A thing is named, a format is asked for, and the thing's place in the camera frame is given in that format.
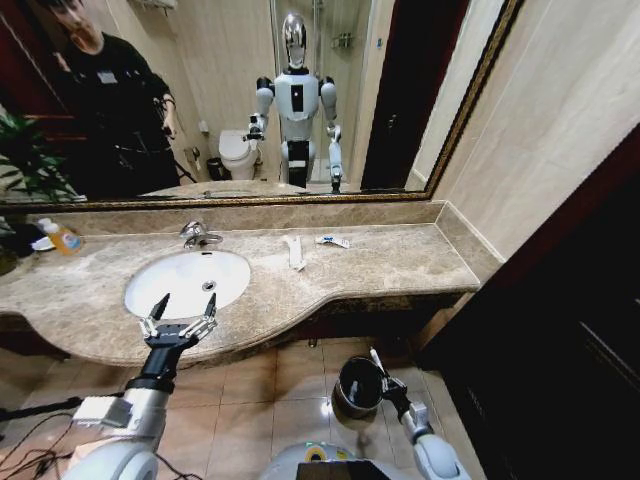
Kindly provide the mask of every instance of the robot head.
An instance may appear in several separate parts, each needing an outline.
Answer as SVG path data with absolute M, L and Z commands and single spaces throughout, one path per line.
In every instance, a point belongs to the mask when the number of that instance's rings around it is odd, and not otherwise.
M 307 48 L 307 29 L 304 19 L 297 13 L 290 13 L 282 25 L 282 40 L 287 49 L 289 67 L 298 70 L 304 65 L 304 53 Z

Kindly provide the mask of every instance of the toilet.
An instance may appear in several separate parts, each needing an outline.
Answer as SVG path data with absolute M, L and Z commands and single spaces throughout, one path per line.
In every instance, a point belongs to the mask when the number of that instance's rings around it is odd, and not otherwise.
M 243 130 L 223 130 L 220 133 L 218 150 L 222 164 L 231 172 L 232 180 L 253 180 L 258 151 L 252 150 L 249 142 L 242 140 L 245 134 Z

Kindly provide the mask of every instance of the white sink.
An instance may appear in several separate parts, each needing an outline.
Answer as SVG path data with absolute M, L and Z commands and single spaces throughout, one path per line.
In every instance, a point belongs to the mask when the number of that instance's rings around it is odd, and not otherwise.
M 136 273 L 124 295 L 124 305 L 146 317 L 167 293 L 171 294 L 163 319 L 202 315 L 213 292 L 223 308 L 242 295 L 249 285 L 249 263 L 229 252 L 190 252 L 162 258 Z

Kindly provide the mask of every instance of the man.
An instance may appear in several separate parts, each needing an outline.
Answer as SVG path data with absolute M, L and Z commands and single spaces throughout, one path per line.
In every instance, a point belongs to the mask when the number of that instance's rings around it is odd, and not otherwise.
M 129 42 L 103 33 L 82 0 L 38 2 L 69 36 L 64 55 L 55 55 L 80 118 L 99 145 L 96 158 L 102 157 L 103 168 L 93 175 L 104 175 L 100 196 L 130 197 L 179 185 L 166 138 L 177 133 L 167 84 Z

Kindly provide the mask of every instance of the faucet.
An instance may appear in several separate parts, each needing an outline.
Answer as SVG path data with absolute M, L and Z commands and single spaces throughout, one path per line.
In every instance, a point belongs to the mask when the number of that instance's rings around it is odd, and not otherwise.
M 222 237 L 214 233 L 207 233 L 207 226 L 202 222 L 192 220 L 187 223 L 180 231 L 180 238 L 186 238 L 184 248 L 193 248 L 207 244 L 220 243 Z

